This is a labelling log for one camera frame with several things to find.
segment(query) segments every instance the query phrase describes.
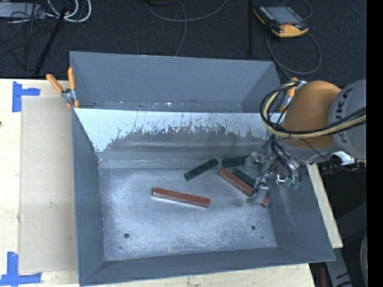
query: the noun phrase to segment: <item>white cable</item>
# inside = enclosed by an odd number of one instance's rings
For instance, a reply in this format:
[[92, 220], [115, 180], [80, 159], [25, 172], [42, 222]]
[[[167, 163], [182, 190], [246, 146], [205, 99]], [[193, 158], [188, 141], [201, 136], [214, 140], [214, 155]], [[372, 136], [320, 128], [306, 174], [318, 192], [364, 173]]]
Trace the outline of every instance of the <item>white cable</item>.
[[[52, 14], [47, 14], [47, 13], [46, 13], [46, 16], [59, 18], [59, 17], [60, 17], [60, 13], [54, 8], [52, 2], [51, 2], [50, 0], [47, 0], [47, 2], [48, 2], [48, 5], [50, 6], [50, 8], [52, 9], [52, 11], [53, 11], [57, 16], [52, 15]], [[73, 15], [75, 15], [75, 14], [77, 13], [77, 11], [78, 11], [78, 1], [77, 1], [77, 0], [74, 0], [74, 2], [76, 3], [76, 8], [75, 8], [75, 10], [74, 10], [71, 14], [66, 15], [66, 16], [64, 17], [64, 19], [65, 19], [65, 18], [68, 18], [68, 17], [72, 17]]]
[[87, 3], [88, 3], [88, 13], [86, 14], [86, 16], [82, 19], [79, 19], [79, 20], [76, 20], [76, 19], [70, 19], [70, 18], [64, 18], [67, 22], [75, 22], [75, 23], [79, 23], [79, 22], [84, 22], [86, 20], [88, 20], [88, 18], [90, 17], [91, 13], [92, 13], [92, 3], [90, 2], [90, 0], [86, 0]]
[[[76, 3], [76, 8], [75, 10], [67, 15], [67, 16], [64, 16], [64, 20], [66, 20], [67, 22], [73, 22], [73, 23], [79, 23], [79, 22], [84, 22], [86, 20], [88, 20], [88, 18], [90, 17], [91, 13], [92, 13], [92, 3], [90, 2], [90, 0], [86, 0], [87, 1], [87, 4], [88, 4], [88, 13], [87, 15], [82, 18], [82, 19], [71, 19], [70, 17], [72, 17], [73, 15], [75, 15], [78, 11], [78, 1], [77, 0], [74, 0], [75, 3]], [[52, 3], [50, 2], [50, 0], [47, 0], [50, 8], [52, 9], [52, 11], [57, 15], [57, 16], [60, 16], [60, 13], [53, 7]]]

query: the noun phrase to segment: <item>brown wooden block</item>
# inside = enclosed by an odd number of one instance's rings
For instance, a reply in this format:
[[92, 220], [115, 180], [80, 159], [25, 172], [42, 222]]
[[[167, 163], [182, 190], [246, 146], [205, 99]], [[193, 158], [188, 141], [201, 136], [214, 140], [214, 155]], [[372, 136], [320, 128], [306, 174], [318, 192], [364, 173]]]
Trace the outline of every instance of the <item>brown wooden block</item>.
[[253, 192], [253, 188], [241, 180], [239, 177], [232, 174], [225, 168], [222, 168], [219, 172], [219, 175], [227, 182], [232, 184], [235, 188], [242, 191], [246, 196], [250, 197]]
[[191, 204], [195, 206], [209, 207], [210, 205], [210, 199], [208, 198], [179, 193], [178, 191], [167, 190], [159, 187], [154, 187], [151, 195], [156, 198]]

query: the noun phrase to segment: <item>block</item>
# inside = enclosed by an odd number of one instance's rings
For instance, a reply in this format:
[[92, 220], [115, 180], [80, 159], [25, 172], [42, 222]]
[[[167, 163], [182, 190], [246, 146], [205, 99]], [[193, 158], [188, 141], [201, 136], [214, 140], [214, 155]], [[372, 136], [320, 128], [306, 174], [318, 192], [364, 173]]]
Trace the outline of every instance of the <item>block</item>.
[[151, 195], [156, 198], [191, 204], [200, 207], [209, 207], [210, 199], [194, 196], [192, 194], [179, 193], [178, 191], [167, 190], [164, 188], [154, 187]]
[[246, 184], [250, 185], [254, 188], [254, 185], [256, 184], [256, 180], [252, 177], [248, 176], [246, 173], [240, 171], [239, 169], [235, 168], [233, 169], [232, 173], [239, 177], [241, 180], [243, 180]]
[[213, 169], [214, 167], [217, 167], [218, 161], [214, 158], [210, 161], [207, 161], [206, 163], [198, 166], [197, 168], [194, 168], [193, 170], [185, 173], [186, 181], [189, 181], [191, 179], [194, 179], [195, 177], [203, 174], [204, 172]]
[[224, 168], [244, 166], [247, 156], [225, 158], [222, 160], [222, 166]]
[[219, 175], [228, 183], [232, 184], [235, 188], [237, 188], [239, 191], [243, 192], [246, 196], [250, 197], [251, 193], [253, 192], [253, 188], [246, 184], [243, 180], [241, 180], [239, 177], [232, 174], [230, 171], [228, 171], [226, 168], [222, 168], [219, 172]]

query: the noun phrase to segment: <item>black cable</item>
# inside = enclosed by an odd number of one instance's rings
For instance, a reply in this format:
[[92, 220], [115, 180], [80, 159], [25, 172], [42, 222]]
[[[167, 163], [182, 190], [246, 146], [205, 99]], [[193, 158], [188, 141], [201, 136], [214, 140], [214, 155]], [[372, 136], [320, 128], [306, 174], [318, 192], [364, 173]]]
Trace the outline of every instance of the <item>black cable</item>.
[[347, 167], [343, 167], [343, 166], [341, 166], [341, 165], [337, 165], [337, 164], [333, 163], [332, 161], [330, 161], [329, 158], [325, 158], [325, 156], [323, 156], [318, 150], [316, 150], [316, 149], [315, 149], [315, 148], [314, 148], [308, 141], [306, 141], [304, 138], [300, 138], [300, 139], [303, 140], [303, 141], [307, 144], [307, 146], [310, 147], [311, 150], [313, 150], [313, 151], [314, 151], [315, 153], [317, 153], [321, 158], [323, 158], [324, 161], [325, 161], [326, 163], [328, 163], [329, 165], [335, 167], [335, 169], [339, 169], [339, 170], [341, 170], [341, 171], [346, 171], [346, 172], [352, 172], [352, 171], [358, 171], [358, 170], [359, 170], [359, 167], [356, 167], [356, 168], [349, 167], [349, 168], [347, 168]]

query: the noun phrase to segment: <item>electronic device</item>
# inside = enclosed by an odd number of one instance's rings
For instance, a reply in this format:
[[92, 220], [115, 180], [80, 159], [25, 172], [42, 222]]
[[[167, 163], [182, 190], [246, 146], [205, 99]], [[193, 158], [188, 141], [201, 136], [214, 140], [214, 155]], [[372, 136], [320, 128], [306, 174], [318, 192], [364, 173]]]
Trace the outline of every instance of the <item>electronic device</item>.
[[277, 37], [297, 37], [308, 31], [303, 19], [286, 5], [256, 5], [253, 10], [257, 18]]

